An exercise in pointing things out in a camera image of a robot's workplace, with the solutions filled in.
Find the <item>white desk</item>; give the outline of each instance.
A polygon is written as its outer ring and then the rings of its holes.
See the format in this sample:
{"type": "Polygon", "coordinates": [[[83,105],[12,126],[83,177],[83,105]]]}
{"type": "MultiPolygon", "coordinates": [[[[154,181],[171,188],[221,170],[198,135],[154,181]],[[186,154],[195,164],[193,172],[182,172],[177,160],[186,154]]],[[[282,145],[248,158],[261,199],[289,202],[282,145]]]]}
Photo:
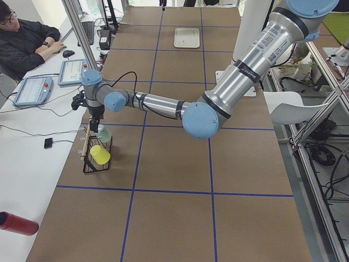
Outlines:
{"type": "MultiPolygon", "coordinates": [[[[97,18],[98,16],[91,15],[84,17],[83,20],[94,21],[97,18]]],[[[67,19],[60,28],[62,36],[70,28],[71,25],[67,19]]],[[[84,58],[81,48],[77,46],[74,32],[70,33],[64,43],[68,50],[75,51],[70,59],[84,58]]],[[[98,58],[100,51],[96,47],[98,47],[98,37],[95,37],[94,45],[91,46],[95,58],[98,58]]],[[[45,64],[28,72],[26,77],[59,73],[62,61],[66,59],[63,58],[62,52],[53,55],[45,64]]],[[[78,93],[76,90],[78,85],[59,87],[57,80],[58,77],[54,76],[49,101],[73,92],[40,107],[53,109],[59,115],[63,115],[71,110],[71,99],[78,93]]],[[[8,100],[0,112],[15,109],[12,102],[8,100]]],[[[85,108],[80,107],[77,111],[72,111],[64,117],[58,117],[47,110],[30,108],[0,114],[0,124],[31,134],[66,132],[78,130],[84,112],[85,108]]],[[[74,141],[75,136],[75,132],[49,136],[29,136],[22,132],[0,127],[0,211],[7,211],[40,224],[71,148],[70,142],[57,142],[53,144],[52,148],[44,149],[44,140],[52,137],[54,141],[74,141]]],[[[0,230],[0,260],[24,262],[35,237],[36,234],[24,236],[0,230]]]]}

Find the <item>keyboard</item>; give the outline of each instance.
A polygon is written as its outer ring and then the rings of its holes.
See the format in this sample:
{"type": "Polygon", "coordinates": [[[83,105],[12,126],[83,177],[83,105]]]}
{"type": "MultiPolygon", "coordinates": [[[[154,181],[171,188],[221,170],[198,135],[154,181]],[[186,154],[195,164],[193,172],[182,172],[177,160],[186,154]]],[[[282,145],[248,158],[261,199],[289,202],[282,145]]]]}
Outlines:
{"type": "Polygon", "coordinates": [[[84,21],[81,22],[83,30],[86,33],[88,42],[90,45],[93,45],[94,42],[94,22],[93,21],[84,21]]]}

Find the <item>computer mouse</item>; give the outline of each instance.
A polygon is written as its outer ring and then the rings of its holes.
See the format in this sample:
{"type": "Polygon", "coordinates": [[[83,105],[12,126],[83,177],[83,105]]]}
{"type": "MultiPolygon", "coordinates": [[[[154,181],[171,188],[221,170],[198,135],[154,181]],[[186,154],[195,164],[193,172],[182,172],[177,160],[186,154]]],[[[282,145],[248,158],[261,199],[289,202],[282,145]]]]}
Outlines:
{"type": "Polygon", "coordinates": [[[64,57],[64,58],[67,58],[67,57],[72,56],[73,54],[75,54],[75,52],[74,52],[73,50],[65,50],[65,51],[63,52],[63,57],[64,57]]]}

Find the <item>black jacket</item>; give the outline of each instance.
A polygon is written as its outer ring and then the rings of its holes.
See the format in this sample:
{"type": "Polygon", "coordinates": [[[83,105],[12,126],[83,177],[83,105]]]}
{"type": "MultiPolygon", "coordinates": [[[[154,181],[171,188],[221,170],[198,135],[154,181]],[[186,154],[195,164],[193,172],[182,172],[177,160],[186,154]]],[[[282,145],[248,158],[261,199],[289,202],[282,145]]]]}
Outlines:
{"type": "Polygon", "coordinates": [[[0,29],[0,68],[14,80],[21,80],[28,71],[45,63],[35,50],[46,37],[58,41],[61,36],[58,29],[40,22],[18,21],[21,25],[18,32],[0,29]]]}

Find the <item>table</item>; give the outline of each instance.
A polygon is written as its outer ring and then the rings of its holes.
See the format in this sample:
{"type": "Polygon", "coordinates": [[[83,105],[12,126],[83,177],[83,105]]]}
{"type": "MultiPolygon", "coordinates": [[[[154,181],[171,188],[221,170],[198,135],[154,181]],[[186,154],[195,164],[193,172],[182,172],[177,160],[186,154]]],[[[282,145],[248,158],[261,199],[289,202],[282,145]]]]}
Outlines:
{"type": "MultiPolygon", "coordinates": [[[[86,16],[84,20],[95,20],[98,16],[86,16]]],[[[71,28],[69,20],[66,20],[59,29],[64,36],[71,28]]],[[[75,51],[70,59],[84,58],[83,52],[77,46],[74,33],[64,41],[67,49],[75,51]]],[[[98,38],[92,50],[98,58],[98,38]]],[[[62,54],[53,55],[45,64],[26,74],[26,77],[39,74],[59,73],[62,54]]],[[[57,76],[53,76],[53,88],[49,101],[52,103],[40,106],[43,109],[53,109],[59,115],[71,110],[71,99],[78,92],[78,86],[60,88],[57,85],[57,76]]],[[[1,112],[15,110],[12,102],[7,101],[1,112]]],[[[85,108],[70,112],[64,117],[58,117],[53,112],[31,108],[15,112],[0,114],[0,124],[23,130],[31,134],[50,134],[78,130],[81,117],[85,108]]],[[[1,179],[0,207],[1,211],[7,211],[41,223],[47,206],[55,189],[58,178],[71,148],[70,142],[57,142],[50,149],[44,149],[44,140],[53,137],[57,140],[73,141],[76,132],[55,134],[50,136],[29,136],[24,133],[0,127],[0,152],[1,152],[1,179]]],[[[25,261],[32,247],[36,235],[23,236],[1,230],[0,232],[0,257],[7,262],[25,261]]]]}
{"type": "MultiPolygon", "coordinates": [[[[230,64],[239,24],[233,8],[128,7],[102,74],[133,70],[138,91],[191,102],[230,64]],[[177,27],[198,28],[200,47],[175,49],[177,27]]],[[[209,140],[132,108],[102,123],[110,170],[82,172],[80,131],[27,262],[311,261],[261,91],[209,140]]]]}

